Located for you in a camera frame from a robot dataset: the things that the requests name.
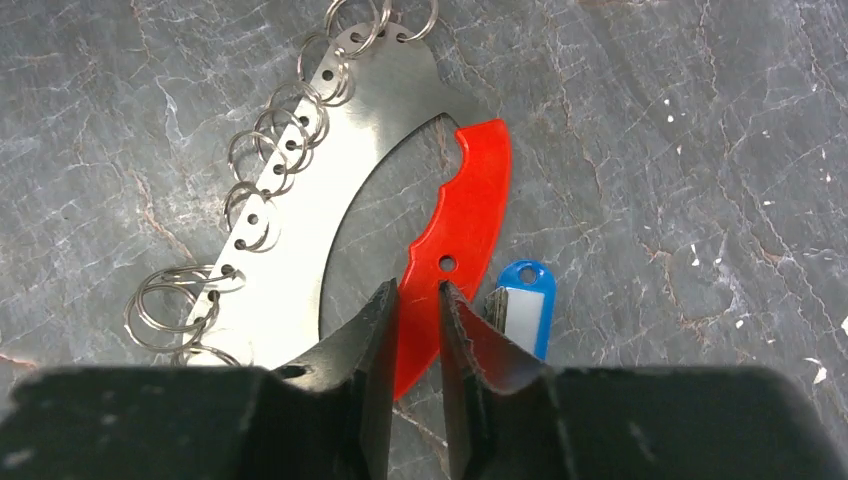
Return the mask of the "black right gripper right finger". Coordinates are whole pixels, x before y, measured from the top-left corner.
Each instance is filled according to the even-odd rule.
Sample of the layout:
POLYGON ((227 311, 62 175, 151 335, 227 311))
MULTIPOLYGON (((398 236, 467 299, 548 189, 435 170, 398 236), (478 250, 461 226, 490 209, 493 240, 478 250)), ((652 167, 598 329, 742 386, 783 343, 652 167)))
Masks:
POLYGON ((822 421, 762 367, 554 367, 439 287, 455 479, 843 479, 822 421))

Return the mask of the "red key tag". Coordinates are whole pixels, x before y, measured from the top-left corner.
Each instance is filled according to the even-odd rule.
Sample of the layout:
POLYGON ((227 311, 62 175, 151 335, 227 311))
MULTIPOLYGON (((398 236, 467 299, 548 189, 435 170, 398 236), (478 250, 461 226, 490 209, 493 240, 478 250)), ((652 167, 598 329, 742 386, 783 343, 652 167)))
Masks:
POLYGON ((408 249, 398 288, 394 394, 399 399, 428 370, 440 349, 439 284, 452 282, 467 299, 479 289, 498 241, 509 196, 512 147, 495 118, 457 129, 462 164, 438 189, 422 234, 408 249))

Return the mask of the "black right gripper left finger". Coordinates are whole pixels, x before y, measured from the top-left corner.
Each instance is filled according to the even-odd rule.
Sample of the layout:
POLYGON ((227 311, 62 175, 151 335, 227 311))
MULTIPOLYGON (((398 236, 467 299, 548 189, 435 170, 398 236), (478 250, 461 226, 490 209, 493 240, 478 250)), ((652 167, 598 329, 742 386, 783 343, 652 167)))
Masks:
POLYGON ((383 479, 395 280, 297 358, 260 367, 68 367, 13 390, 5 479, 383 479))

